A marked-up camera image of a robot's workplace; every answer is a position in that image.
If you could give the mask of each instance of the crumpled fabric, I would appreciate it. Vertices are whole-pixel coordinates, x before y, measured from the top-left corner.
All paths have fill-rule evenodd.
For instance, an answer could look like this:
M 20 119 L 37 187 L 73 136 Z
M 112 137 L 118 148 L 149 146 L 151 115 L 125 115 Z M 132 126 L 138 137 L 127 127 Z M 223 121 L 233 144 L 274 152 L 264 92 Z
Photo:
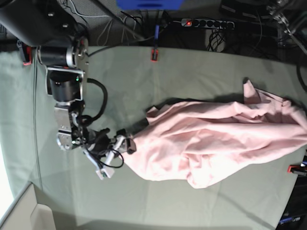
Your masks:
M 206 188 L 250 164 L 307 144 L 307 119 L 289 100 L 244 84 L 244 104 L 180 102 L 147 113 L 125 163 L 151 181 L 187 180 Z

